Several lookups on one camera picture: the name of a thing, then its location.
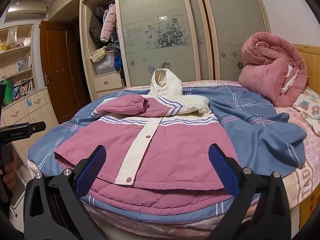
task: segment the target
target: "door handle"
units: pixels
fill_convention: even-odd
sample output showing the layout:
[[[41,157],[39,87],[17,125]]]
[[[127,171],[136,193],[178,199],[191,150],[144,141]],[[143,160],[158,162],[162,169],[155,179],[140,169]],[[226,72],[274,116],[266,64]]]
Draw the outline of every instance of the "door handle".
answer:
[[[12,114],[12,117],[17,117],[17,115],[19,114],[19,110],[17,112],[15,112],[14,114]]]
[[[46,84],[46,85],[50,85],[49,75],[47,75],[46,73],[44,73],[44,81],[45,81],[45,84]]]

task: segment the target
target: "human hand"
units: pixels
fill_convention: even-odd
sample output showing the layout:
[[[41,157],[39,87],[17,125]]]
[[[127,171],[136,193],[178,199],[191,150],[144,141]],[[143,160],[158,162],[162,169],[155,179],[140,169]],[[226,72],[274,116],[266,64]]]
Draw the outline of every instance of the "human hand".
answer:
[[[11,161],[4,167],[6,175],[3,176],[3,182],[7,185],[8,189],[13,189],[16,185],[16,172],[17,157],[14,150],[11,151]]]

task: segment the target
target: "air conditioner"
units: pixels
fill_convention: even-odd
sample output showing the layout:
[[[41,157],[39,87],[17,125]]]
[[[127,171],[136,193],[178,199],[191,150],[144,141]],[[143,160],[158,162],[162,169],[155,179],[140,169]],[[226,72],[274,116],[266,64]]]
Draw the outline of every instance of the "air conditioner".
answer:
[[[47,13],[46,2],[39,1],[17,1],[9,5],[5,20],[41,18]]]

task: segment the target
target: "blue blanket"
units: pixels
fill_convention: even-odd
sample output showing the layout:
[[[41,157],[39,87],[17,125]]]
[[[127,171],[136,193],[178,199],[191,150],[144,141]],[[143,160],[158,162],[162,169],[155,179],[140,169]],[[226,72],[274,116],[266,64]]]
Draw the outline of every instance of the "blue blanket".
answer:
[[[55,149],[91,122],[97,120],[91,112],[105,98],[129,93],[148,94],[149,90],[123,90],[106,95],[82,108],[67,121],[41,137],[29,150],[28,159],[46,175],[62,172],[54,158]],[[305,153],[302,139],[307,136],[299,126],[288,123],[287,113],[277,114],[273,105],[259,94],[237,86],[184,88],[184,95],[202,95],[210,99],[210,109],[227,131],[242,167],[255,173],[270,175],[279,171],[284,177],[302,166]],[[198,211],[179,215],[159,216],[126,211],[103,203],[91,196],[83,198],[89,204],[132,219],[153,223],[188,223],[226,212],[233,198]]]

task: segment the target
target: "blue gripper pad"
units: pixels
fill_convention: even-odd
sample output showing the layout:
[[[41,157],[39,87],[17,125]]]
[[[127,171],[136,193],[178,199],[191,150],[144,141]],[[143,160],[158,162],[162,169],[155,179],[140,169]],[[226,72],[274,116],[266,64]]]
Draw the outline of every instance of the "blue gripper pad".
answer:
[[[107,158],[106,149],[103,146],[97,147],[92,154],[93,156],[89,157],[89,163],[76,180],[75,192],[78,198],[87,195]]]
[[[212,144],[209,147],[209,160],[224,185],[226,192],[229,195],[237,197],[240,193],[239,177],[228,164],[228,159],[236,162],[234,159],[226,157],[216,144]]]

